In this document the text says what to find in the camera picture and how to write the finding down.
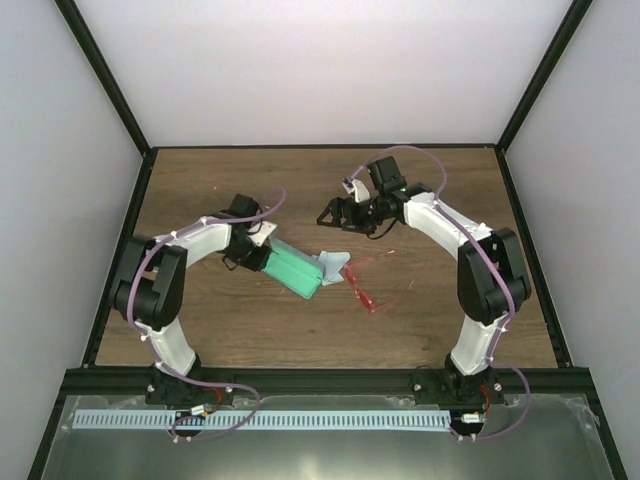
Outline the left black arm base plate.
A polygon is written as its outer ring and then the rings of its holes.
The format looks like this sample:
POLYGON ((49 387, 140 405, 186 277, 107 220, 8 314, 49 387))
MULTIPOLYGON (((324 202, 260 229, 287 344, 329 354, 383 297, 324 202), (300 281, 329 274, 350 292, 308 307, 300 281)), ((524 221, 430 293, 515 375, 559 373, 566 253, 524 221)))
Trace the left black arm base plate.
POLYGON ((152 367, 146 400, 151 405, 192 407, 199 404, 229 404, 230 393, 224 388, 193 385, 152 367))

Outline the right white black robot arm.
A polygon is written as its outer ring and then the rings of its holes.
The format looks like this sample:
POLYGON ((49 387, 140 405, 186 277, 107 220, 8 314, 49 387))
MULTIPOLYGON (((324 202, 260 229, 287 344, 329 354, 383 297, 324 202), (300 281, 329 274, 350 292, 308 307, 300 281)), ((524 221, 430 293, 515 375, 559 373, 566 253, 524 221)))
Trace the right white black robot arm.
POLYGON ((436 242, 457 263, 457 299, 464 313, 456 345, 445 360, 442 381, 458 403, 484 387, 494 352, 508 324, 531 296, 517 235, 477 223, 445 204, 439 189, 410 184, 394 157, 366 165, 372 185, 356 174, 343 179, 346 197, 331 199, 320 226, 380 238, 383 223, 406 225, 436 242))

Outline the red transparent sunglasses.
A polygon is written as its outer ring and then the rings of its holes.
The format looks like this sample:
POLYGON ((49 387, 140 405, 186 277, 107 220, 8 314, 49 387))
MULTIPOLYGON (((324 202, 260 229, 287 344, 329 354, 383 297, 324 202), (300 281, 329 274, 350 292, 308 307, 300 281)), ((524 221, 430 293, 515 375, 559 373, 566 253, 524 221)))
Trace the red transparent sunglasses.
POLYGON ((393 304, 399 302, 414 285, 414 280, 411 280, 409 284, 405 288, 401 288, 393 298, 389 298, 385 301, 377 301, 370 292, 367 292, 363 288, 363 280, 365 276, 363 274, 358 274, 356 270, 369 264, 374 265, 376 262, 380 263, 383 260, 392 258, 395 254, 396 251, 391 249, 378 255, 350 259, 341 270, 341 275, 351 286, 355 297, 360 301, 369 314, 382 312, 393 304))

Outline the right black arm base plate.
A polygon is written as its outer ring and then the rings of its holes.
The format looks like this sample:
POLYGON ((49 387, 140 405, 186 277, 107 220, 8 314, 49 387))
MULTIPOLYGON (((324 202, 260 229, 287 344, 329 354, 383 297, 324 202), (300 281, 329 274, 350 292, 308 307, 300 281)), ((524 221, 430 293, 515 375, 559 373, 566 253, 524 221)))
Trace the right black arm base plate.
POLYGON ((420 366, 409 376, 409 387, 418 400, 451 406, 502 404, 504 395, 495 389, 496 383, 491 369, 463 376, 456 369, 420 366))

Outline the light blue cleaning cloth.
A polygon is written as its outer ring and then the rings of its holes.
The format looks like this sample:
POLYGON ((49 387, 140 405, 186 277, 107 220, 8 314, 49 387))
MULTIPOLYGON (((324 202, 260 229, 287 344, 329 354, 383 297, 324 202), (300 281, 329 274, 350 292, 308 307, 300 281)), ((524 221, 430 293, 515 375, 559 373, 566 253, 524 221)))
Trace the light blue cleaning cloth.
POLYGON ((344 281, 342 270, 351 259, 348 252, 321 251, 318 255, 313 255, 312 258, 323 268, 322 286, 330 286, 344 281))

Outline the blue green glasses case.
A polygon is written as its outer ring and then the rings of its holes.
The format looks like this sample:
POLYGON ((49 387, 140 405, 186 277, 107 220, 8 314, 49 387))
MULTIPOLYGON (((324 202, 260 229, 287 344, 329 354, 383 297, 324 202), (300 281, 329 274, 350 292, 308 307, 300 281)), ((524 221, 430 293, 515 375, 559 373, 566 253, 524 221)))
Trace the blue green glasses case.
POLYGON ((302 298, 310 299, 322 284, 325 266, 279 239, 271 240, 270 248, 263 272, 302 298))

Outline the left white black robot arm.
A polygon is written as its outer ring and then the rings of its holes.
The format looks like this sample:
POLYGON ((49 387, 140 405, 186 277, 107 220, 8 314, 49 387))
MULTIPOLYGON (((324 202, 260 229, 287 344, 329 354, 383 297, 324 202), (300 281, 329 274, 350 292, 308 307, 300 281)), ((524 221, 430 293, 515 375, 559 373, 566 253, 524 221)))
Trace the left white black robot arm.
POLYGON ((132 236, 119 261, 109 293, 120 313, 152 352, 154 367, 171 377, 170 393, 181 403, 196 402, 207 383, 197 373, 199 357, 179 319, 187 270, 212 254, 233 268, 260 271, 272 252, 277 225, 253 198, 238 194, 231 205, 164 235, 132 236))

